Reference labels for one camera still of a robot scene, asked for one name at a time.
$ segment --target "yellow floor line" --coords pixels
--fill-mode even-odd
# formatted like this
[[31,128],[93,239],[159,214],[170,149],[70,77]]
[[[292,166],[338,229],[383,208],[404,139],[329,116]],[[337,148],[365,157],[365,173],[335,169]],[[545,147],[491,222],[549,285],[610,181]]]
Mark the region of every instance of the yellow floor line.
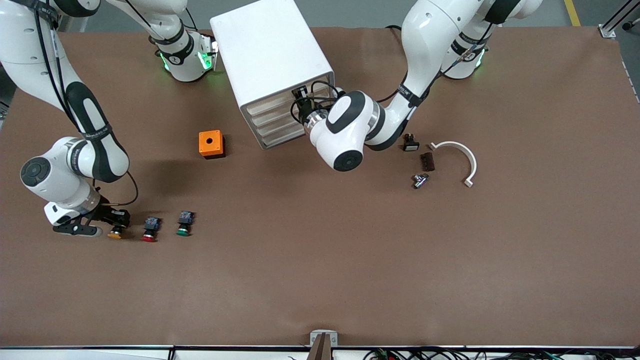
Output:
[[569,19],[571,19],[571,25],[580,26],[580,19],[578,19],[578,13],[575,12],[575,6],[573,5],[573,0],[564,0],[564,5],[566,6],[566,12],[569,13]]

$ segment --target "white plastic clip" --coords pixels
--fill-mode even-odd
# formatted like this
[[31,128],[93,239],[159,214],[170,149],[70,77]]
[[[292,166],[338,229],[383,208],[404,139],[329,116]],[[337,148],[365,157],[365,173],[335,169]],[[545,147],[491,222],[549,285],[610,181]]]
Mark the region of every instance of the white plastic clip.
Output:
[[465,185],[467,185],[468,187],[473,186],[473,182],[471,181],[471,178],[476,174],[476,170],[478,167],[478,163],[476,161],[476,157],[474,156],[474,153],[471,152],[471,150],[469,150],[468,147],[462,145],[459,142],[441,142],[438,145],[431,143],[429,145],[429,147],[431,148],[431,150],[435,150],[441,146],[451,146],[451,147],[455,147],[456,149],[462,151],[465,153],[465,155],[467,155],[467,157],[469,158],[469,162],[471,163],[471,174],[469,174],[469,176],[465,179]]

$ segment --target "brown paper tabletop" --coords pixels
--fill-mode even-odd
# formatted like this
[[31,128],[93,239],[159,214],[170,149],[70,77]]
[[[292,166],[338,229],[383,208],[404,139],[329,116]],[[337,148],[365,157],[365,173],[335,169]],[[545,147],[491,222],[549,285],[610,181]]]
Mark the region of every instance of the brown paper tabletop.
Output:
[[[337,84],[373,98],[406,63],[388,29],[315,29]],[[469,79],[438,80],[408,131],[422,147],[327,167],[308,138],[263,151],[224,73],[179,83],[143,33],[63,34],[131,158],[130,241],[51,231],[22,164],[61,111],[18,92],[0,132],[0,345],[637,345],[639,106],[595,28],[500,28]],[[199,131],[228,156],[203,160]],[[434,152],[457,141],[479,162]],[[128,178],[101,184],[112,201]],[[182,210],[193,235],[175,235]],[[158,243],[142,223],[164,218]]]

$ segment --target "white robotic arm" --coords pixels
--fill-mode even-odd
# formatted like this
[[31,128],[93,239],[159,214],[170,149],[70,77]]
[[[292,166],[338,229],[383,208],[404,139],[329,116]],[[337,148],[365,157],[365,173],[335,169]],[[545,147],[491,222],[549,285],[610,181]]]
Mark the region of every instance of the white robotic arm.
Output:
[[441,71],[451,79],[463,79],[469,77],[480,66],[485,52],[485,45],[495,26],[490,24],[502,24],[507,19],[515,17],[524,19],[535,12],[542,0],[511,0],[506,3],[496,0],[485,1],[473,19],[462,29],[462,32],[453,40],[442,62]]
[[178,14],[187,0],[106,0],[133,18],[158,46],[164,67],[179,81],[195,81],[211,70],[217,53],[212,37],[185,29]]
[[[405,17],[402,27],[407,76],[389,106],[383,108],[360,91],[340,97],[328,113],[300,101],[300,120],[312,144],[324,161],[338,171],[353,170],[362,162],[363,145],[375,151],[389,148],[404,131],[417,106],[427,97],[433,82],[441,75],[447,50],[455,46],[456,37],[463,35],[462,29],[467,29],[470,26],[468,24],[480,16],[477,13],[482,6],[487,9],[482,15],[484,28],[480,36],[475,37],[475,42],[484,44],[492,24],[499,23],[485,21],[488,13],[492,13],[492,19],[504,22],[516,14],[528,15],[540,2],[418,0]],[[470,45],[460,55],[456,54],[447,69],[458,66],[459,61],[476,50],[472,47]]]
[[98,227],[80,224],[88,214],[115,225],[118,234],[129,223],[126,211],[99,206],[108,201],[85,180],[116,181],[127,173],[129,158],[95,96],[71,67],[55,31],[60,11],[89,16],[99,3],[0,0],[0,61],[7,74],[23,91],[64,111],[83,136],[58,140],[45,154],[27,161],[20,178],[27,189],[49,201],[45,214],[55,231],[85,236],[100,234]]

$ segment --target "green led light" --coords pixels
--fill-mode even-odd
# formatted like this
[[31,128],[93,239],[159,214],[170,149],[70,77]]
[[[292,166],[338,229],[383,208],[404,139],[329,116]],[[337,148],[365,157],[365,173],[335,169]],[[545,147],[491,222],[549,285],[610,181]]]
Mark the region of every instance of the green led light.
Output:
[[198,58],[205,70],[211,69],[211,60],[209,59],[209,55],[198,52]]
[[483,56],[484,56],[484,49],[482,49],[482,52],[478,56],[478,62],[476,63],[476,67],[480,66],[480,63],[482,62],[482,57]]
[[164,59],[164,55],[162,55],[162,53],[160,53],[160,59],[162,59],[162,62],[164,63],[164,68],[169,71],[169,65],[166,64],[166,60]]

